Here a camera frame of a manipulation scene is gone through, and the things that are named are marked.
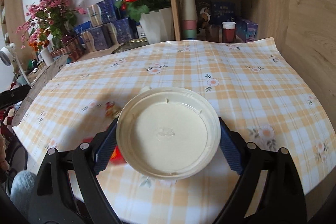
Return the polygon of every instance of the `white flower pot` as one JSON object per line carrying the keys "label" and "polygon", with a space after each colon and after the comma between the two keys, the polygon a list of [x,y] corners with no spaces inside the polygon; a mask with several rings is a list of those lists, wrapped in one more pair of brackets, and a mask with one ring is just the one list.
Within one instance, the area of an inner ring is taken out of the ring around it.
{"label": "white flower pot", "polygon": [[174,40],[174,24],[171,8],[141,14],[140,24],[149,44]]}

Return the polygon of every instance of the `plaid tablecloth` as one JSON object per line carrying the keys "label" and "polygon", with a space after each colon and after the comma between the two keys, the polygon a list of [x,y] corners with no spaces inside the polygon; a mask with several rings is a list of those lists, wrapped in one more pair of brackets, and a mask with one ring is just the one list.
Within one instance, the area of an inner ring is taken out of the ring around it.
{"label": "plaid tablecloth", "polygon": [[[50,147],[68,150],[112,121],[106,106],[123,107],[144,86],[178,86],[204,96],[226,124],[261,148],[289,149],[305,193],[336,165],[336,138],[321,104],[281,57],[273,38],[243,44],[163,42],[67,65],[31,104],[14,130],[40,164]],[[73,189],[80,197],[74,174]],[[162,182],[129,165],[98,180],[122,219],[135,223],[211,223],[238,176],[217,152],[188,179]],[[262,174],[248,214],[257,207]]]}

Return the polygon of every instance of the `cardboard box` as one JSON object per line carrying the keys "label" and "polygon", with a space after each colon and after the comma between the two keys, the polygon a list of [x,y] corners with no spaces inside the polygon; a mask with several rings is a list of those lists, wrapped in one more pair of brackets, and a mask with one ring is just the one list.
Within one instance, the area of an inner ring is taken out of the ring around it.
{"label": "cardboard box", "polygon": [[243,42],[257,40],[258,24],[247,19],[239,18],[236,22],[237,35]]}

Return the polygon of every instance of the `stack of paper cups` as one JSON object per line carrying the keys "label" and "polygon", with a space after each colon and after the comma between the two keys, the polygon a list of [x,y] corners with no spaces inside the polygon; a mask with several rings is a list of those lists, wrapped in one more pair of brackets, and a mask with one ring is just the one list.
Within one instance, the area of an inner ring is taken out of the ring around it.
{"label": "stack of paper cups", "polygon": [[182,0],[182,32],[183,39],[195,40],[197,13],[195,0]]}

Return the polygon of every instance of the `white cup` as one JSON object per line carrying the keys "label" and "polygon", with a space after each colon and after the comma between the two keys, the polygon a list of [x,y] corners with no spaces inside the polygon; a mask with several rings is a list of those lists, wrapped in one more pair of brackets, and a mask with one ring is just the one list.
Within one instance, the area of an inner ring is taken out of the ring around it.
{"label": "white cup", "polygon": [[182,0],[182,20],[197,20],[195,0]]}
{"label": "white cup", "polygon": [[236,23],[227,21],[227,22],[222,22],[223,28],[227,30],[233,30],[236,28]]}

